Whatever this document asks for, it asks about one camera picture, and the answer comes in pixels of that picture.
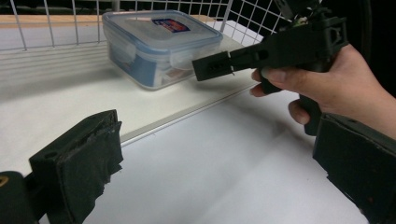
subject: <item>plastic food container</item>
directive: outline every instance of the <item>plastic food container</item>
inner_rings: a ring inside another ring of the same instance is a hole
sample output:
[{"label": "plastic food container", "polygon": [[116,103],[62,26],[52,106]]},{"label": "plastic food container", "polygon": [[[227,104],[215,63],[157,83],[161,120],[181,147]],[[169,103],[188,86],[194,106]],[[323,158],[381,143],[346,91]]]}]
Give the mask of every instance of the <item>plastic food container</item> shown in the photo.
[{"label": "plastic food container", "polygon": [[219,51],[222,34],[174,10],[107,12],[108,57],[150,90],[194,75],[195,59]]}]

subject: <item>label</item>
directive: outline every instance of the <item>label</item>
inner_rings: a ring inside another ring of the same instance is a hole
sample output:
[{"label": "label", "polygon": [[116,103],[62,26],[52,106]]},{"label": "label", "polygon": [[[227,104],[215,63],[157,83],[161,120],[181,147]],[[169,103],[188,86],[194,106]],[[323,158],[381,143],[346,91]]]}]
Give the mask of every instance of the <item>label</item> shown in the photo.
[{"label": "label", "polygon": [[160,25],[167,29],[168,31],[172,33],[180,33],[180,32],[186,32],[189,31],[189,27],[184,25],[181,22],[174,21],[172,19],[157,19],[157,20],[152,20],[154,24]]}]

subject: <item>finger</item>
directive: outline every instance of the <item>finger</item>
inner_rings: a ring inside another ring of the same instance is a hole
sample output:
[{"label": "finger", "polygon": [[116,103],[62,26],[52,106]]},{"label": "finger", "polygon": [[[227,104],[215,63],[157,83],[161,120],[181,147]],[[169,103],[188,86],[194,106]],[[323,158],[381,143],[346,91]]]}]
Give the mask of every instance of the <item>finger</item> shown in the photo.
[{"label": "finger", "polygon": [[262,85],[256,85],[252,89],[250,89],[250,95],[256,96],[256,97],[262,97],[265,95],[264,91],[262,90]]},{"label": "finger", "polygon": [[301,107],[300,100],[295,100],[289,104],[291,117],[299,124],[307,124],[310,120],[308,112]]},{"label": "finger", "polygon": [[255,81],[261,81],[260,79],[260,71],[258,69],[254,70],[254,72],[251,74],[251,79]]},{"label": "finger", "polygon": [[334,90],[332,80],[326,73],[310,72],[295,67],[269,69],[265,77],[276,87],[294,91],[315,101]]}]

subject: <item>wire grid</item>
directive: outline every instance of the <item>wire grid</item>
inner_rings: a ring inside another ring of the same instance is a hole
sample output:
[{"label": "wire grid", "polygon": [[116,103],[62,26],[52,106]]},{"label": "wire grid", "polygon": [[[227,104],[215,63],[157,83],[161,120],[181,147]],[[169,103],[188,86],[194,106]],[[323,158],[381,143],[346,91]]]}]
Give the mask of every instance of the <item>wire grid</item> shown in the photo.
[{"label": "wire grid", "polygon": [[[42,3],[33,9],[21,6],[17,1],[9,0],[8,7],[12,13],[1,15],[0,50],[104,42],[106,37],[101,15],[107,11],[173,9],[200,15],[199,20],[244,46],[261,42],[265,36],[275,33],[279,26],[289,23],[280,15],[273,0],[70,0],[68,4],[63,3],[67,6],[66,15],[57,15],[52,10],[53,0],[37,0]],[[89,13],[81,13],[84,7],[89,9]]]}]

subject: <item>gun grip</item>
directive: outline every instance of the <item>gun grip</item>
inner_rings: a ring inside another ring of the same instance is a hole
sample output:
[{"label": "gun grip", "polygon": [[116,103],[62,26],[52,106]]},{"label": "gun grip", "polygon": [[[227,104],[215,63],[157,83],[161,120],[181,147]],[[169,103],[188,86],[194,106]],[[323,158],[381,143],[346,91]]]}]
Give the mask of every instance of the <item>gun grip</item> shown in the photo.
[{"label": "gun grip", "polygon": [[[323,73],[329,71],[331,65],[332,65],[331,60],[326,59],[314,63],[301,64],[298,65],[297,67],[312,72]],[[304,126],[305,133],[311,136],[316,136],[318,133],[318,126],[322,114],[319,105],[314,100],[303,95],[300,95],[300,100],[303,109],[306,110],[306,112],[308,112],[310,117],[309,122]]]},{"label": "gun grip", "polygon": [[309,122],[305,124],[305,133],[311,136],[316,136],[318,132],[318,126],[320,123],[321,111],[319,105],[314,100],[300,95],[301,106],[309,114]]},{"label": "gun grip", "polygon": [[282,91],[282,89],[274,86],[273,84],[271,84],[271,82],[269,82],[267,80],[267,78],[262,76],[262,70],[261,69],[259,71],[260,71],[260,81],[262,82],[262,84],[261,84],[262,85],[262,91],[266,95],[274,93],[274,92]]}]

